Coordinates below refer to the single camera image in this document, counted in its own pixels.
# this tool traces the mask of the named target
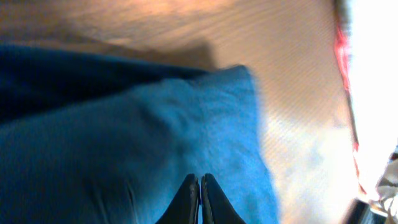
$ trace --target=dark blue fabric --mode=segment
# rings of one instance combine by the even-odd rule
[[[247,223],[277,223],[245,67],[209,73],[0,46],[0,220],[154,223],[213,174]]]

